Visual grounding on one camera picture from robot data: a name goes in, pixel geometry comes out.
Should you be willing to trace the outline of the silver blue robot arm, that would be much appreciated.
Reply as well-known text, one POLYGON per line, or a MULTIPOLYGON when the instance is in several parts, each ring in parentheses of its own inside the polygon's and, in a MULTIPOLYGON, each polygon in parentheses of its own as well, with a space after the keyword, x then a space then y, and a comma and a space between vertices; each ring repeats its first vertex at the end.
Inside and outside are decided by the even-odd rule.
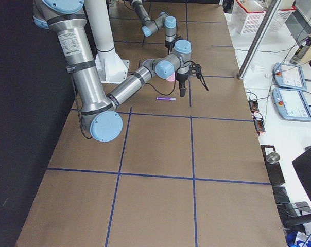
POLYGON ((105 1, 34 1, 34 22, 57 34, 73 81, 80 130, 85 138, 109 142, 120 134, 123 121, 117 109, 153 77, 173 82, 186 93, 192 72, 192 46, 177 35, 175 17, 161 12, 151 19, 142 1, 131 1, 148 37, 165 30, 166 57, 148 59, 133 73, 129 61, 116 53, 105 1))
POLYGON ((162 28, 165 30, 165 47, 170 53, 175 45, 177 37, 177 21, 167 12, 161 12, 156 19, 152 19, 144 8, 143 1, 129 1, 136 15, 142 23, 142 32, 145 37, 150 37, 162 28))

